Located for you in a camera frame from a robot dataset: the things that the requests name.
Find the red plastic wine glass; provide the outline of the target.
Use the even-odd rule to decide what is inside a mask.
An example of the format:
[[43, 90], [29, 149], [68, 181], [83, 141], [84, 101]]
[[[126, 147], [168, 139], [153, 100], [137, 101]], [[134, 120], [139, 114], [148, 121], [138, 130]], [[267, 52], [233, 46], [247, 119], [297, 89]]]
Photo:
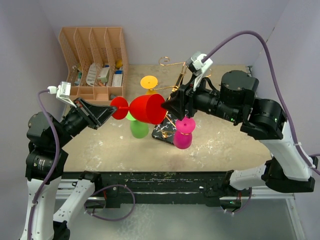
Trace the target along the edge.
[[166, 116], [167, 110], [162, 107], [165, 99], [160, 94], [141, 95], [130, 104], [121, 96], [114, 98], [110, 105], [116, 107], [113, 118], [124, 119], [128, 113], [137, 121], [146, 124], [158, 125]]

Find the magenta plastic wine glass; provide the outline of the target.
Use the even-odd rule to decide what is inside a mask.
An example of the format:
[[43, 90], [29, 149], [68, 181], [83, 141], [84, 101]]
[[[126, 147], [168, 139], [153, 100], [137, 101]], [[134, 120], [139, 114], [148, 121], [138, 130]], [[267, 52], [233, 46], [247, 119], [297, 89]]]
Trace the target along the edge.
[[191, 146], [193, 140], [193, 131], [196, 128], [196, 122], [193, 118], [184, 117], [175, 122], [176, 132], [173, 137], [173, 144], [178, 149], [187, 149]]

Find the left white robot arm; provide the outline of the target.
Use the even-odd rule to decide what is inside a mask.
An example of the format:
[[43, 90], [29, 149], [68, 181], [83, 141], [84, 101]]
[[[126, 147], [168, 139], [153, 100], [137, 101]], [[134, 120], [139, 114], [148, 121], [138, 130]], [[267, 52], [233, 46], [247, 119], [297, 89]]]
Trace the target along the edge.
[[84, 171], [64, 204], [55, 210], [56, 195], [68, 153], [63, 147], [85, 128], [98, 129], [116, 112], [115, 106], [93, 105], [77, 98], [57, 121], [43, 106], [28, 122], [29, 154], [25, 176], [28, 205], [23, 240], [67, 240], [70, 228], [87, 199], [103, 191], [102, 177]]

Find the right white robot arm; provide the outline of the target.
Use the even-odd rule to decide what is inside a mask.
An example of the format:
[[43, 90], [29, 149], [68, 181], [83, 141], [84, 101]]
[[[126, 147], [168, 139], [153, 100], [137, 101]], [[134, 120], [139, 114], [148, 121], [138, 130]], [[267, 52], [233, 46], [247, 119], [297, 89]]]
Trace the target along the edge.
[[258, 85], [257, 78], [241, 70], [226, 72], [219, 88], [207, 77], [199, 86], [191, 79], [180, 85], [162, 107], [179, 120], [201, 111], [231, 122], [270, 151], [271, 159], [258, 167], [228, 171], [222, 183], [226, 195], [260, 186], [279, 193], [313, 192], [316, 181], [312, 172], [317, 158], [298, 150], [288, 115], [277, 101], [258, 98]]

